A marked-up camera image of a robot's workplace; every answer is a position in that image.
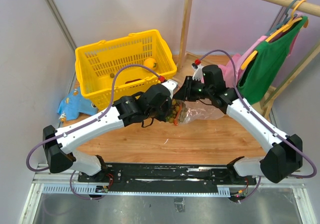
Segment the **bunch of brown longans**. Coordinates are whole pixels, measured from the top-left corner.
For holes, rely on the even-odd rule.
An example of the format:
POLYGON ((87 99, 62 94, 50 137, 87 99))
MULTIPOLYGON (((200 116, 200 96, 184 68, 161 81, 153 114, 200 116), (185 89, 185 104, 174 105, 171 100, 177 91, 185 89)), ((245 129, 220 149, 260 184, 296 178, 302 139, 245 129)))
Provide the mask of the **bunch of brown longans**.
POLYGON ((165 117, 165 121, 174 125, 178 125, 186 120, 187 114, 188 109, 186 104, 181 100, 173 99, 169 112, 165 117))

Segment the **clear zip top bag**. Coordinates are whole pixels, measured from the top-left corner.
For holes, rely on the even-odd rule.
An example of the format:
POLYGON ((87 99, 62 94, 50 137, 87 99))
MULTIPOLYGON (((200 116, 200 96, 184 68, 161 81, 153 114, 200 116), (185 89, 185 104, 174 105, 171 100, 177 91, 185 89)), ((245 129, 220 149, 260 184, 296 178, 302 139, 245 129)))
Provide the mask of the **clear zip top bag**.
POLYGON ((194 120, 216 120, 224 116, 224 113, 211 104, 202 101, 184 102, 188 109, 186 120, 182 124, 194 120))

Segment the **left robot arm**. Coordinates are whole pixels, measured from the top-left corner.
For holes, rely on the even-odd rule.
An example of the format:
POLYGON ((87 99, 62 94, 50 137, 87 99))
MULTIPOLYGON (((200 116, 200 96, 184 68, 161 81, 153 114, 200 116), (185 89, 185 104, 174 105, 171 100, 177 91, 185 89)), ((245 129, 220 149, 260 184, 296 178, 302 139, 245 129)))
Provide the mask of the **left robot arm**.
POLYGON ((152 85, 146 92, 123 96, 104 111, 65 128, 49 125, 43 129, 44 153, 51 173, 66 170, 83 172, 101 182, 107 177, 107 167, 101 156, 91 156, 76 150, 85 142, 112 130, 144 121, 165 121, 178 84, 168 80, 152 85))

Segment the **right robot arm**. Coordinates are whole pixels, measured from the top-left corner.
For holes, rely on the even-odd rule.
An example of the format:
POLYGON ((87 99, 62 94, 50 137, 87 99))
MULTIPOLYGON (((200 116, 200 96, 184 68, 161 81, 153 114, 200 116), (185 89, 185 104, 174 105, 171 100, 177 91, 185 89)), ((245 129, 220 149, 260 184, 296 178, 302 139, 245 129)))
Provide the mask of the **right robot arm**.
POLYGON ((217 65, 201 68, 203 81, 187 76, 174 99, 195 102, 209 99, 211 104, 240 123, 266 152, 264 157, 239 157, 231 161, 226 177, 232 184, 240 183, 245 176, 264 176, 273 183, 297 171, 303 164, 303 142, 294 134, 287 135, 269 123, 234 88, 227 88, 221 69, 217 65))

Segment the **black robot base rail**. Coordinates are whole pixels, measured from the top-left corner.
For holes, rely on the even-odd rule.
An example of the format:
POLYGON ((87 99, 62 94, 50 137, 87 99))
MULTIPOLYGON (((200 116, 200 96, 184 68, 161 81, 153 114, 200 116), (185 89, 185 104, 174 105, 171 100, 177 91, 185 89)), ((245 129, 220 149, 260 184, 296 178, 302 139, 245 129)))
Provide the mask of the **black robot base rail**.
POLYGON ((109 163, 101 173, 80 172, 80 183, 95 183, 94 197, 113 195, 204 196, 242 199, 251 176, 239 177, 227 165, 109 163))

